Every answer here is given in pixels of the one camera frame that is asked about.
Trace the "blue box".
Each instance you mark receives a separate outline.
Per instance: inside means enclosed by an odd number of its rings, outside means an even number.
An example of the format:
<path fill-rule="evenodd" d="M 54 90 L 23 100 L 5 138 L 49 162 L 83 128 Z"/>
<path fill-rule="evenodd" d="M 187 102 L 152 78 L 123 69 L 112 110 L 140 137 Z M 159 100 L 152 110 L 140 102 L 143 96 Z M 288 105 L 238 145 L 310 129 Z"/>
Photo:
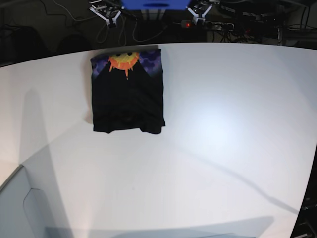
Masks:
<path fill-rule="evenodd" d="M 190 0 L 121 0 L 123 6 L 128 10 L 185 10 L 190 2 Z"/>

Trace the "black T-shirt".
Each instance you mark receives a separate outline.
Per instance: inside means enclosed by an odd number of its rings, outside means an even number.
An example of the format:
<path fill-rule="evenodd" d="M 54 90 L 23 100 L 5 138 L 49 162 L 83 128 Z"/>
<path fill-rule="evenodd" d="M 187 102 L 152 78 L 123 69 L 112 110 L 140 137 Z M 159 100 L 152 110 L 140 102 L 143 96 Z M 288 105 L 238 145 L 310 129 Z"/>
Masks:
<path fill-rule="evenodd" d="M 161 50 L 100 54 L 90 62 L 93 130 L 160 134 L 165 126 Z"/>

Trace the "grey power strip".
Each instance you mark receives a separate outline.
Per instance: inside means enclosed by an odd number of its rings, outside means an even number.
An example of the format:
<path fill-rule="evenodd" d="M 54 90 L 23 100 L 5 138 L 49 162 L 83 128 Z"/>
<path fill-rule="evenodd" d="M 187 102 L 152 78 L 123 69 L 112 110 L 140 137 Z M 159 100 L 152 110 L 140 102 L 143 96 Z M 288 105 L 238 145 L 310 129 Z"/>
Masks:
<path fill-rule="evenodd" d="M 214 21 L 205 21 L 205 22 L 197 22 L 194 23 L 190 20 L 182 20 L 180 23 L 182 28 L 197 28 L 208 31 L 224 31 L 231 32 L 235 29 L 235 25 L 233 23 L 227 22 L 214 22 Z"/>

